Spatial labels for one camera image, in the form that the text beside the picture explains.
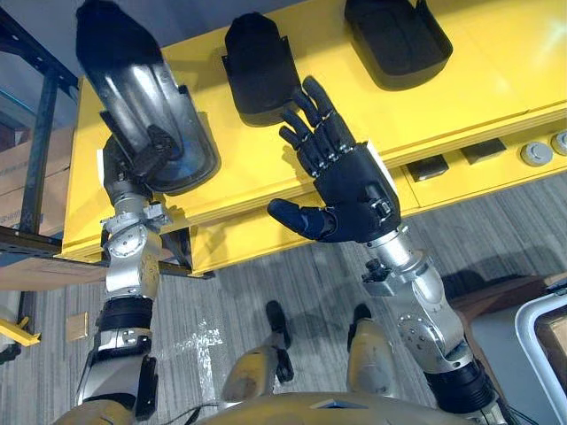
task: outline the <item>white tape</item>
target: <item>white tape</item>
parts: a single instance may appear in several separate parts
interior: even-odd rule
[[[158,360],[169,360],[184,354],[188,350],[197,350],[198,380],[203,394],[202,400],[214,399],[213,367],[209,347],[222,344],[219,329],[207,329],[206,321],[198,324],[198,331],[189,339],[173,344],[172,347],[156,353]]]
[[[386,165],[384,164],[384,161],[382,160],[382,157],[380,157],[380,154],[378,153],[378,151],[376,150],[376,148],[374,147],[374,144],[372,144],[372,141],[369,140],[369,142],[366,144],[366,147],[368,148],[368,150],[370,151],[370,154],[372,155],[372,158],[374,158],[374,160],[376,161],[376,163],[378,164],[378,167],[380,168],[380,171],[382,172],[382,174],[385,176],[386,180],[390,183],[390,186],[392,186],[392,189],[394,192],[396,192],[396,195],[398,195],[398,189],[396,188],[395,183],[393,182],[393,178],[392,175],[390,174],[390,172],[388,171],[388,169],[386,168]]]

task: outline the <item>cardboard box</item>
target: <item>cardboard box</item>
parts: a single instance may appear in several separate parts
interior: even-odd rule
[[[106,267],[49,259],[24,259],[0,267],[0,290],[54,290],[66,285],[104,283]]]
[[[40,235],[53,236],[63,230],[68,183],[68,169],[45,179]],[[15,228],[19,225],[23,197],[23,189],[13,190],[0,196],[0,226]]]
[[[72,127],[65,127],[51,133],[45,166],[46,177],[69,168],[73,132]],[[0,153],[0,196],[21,189],[26,184],[27,162],[32,139],[33,135],[30,134],[27,142]]]
[[[567,308],[538,319],[536,335],[557,379],[567,393]]]

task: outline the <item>robotic arm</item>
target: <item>robotic arm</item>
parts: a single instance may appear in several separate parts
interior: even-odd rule
[[[58,423],[131,423],[156,409],[158,377],[151,351],[151,311],[159,285],[159,229],[169,218],[151,192],[136,182],[111,137],[104,149],[105,188],[115,215],[104,221],[110,235],[106,301],[77,391],[75,409]],[[93,422],[85,422],[88,413]]]
[[[445,297],[443,282],[425,252],[412,245],[401,226],[392,178],[366,143],[356,143],[324,89],[313,77],[293,100],[311,130],[294,112],[280,136],[315,178],[326,206],[299,207],[273,200],[268,212],[286,227],[320,242],[355,241],[374,257],[364,286],[389,297],[405,345],[423,370],[439,408],[478,423],[506,423],[498,395],[464,338],[461,321]]]

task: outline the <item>robotic thumb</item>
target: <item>robotic thumb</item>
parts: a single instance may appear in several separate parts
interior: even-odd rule
[[[268,214],[307,239],[319,240],[335,227],[332,216],[323,209],[299,207],[285,199],[273,199],[268,205]]]

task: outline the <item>black cable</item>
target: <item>black cable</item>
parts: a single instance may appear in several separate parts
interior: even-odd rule
[[[203,407],[218,407],[218,406],[219,406],[219,404],[216,401],[208,401],[206,403],[203,403],[202,405],[193,406],[191,409],[187,409],[183,413],[179,413],[174,419],[167,421],[167,422],[164,422],[161,425],[171,425],[172,423],[174,423],[178,419],[181,419],[186,414],[189,414],[189,413],[194,411],[193,414],[189,417],[189,419],[185,422],[185,425],[188,425],[188,424],[194,423],[198,419],[198,416],[200,415],[201,409]]]
[[[512,412],[514,415],[522,418],[524,421],[530,423],[531,425],[539,425],[538,422],[534,421],[532,418],[530,418],[527,414],[520,412],[519,410],[516,410],[514,407],[512,406],[508,406],[508,409],[510,410],[510,412]]]

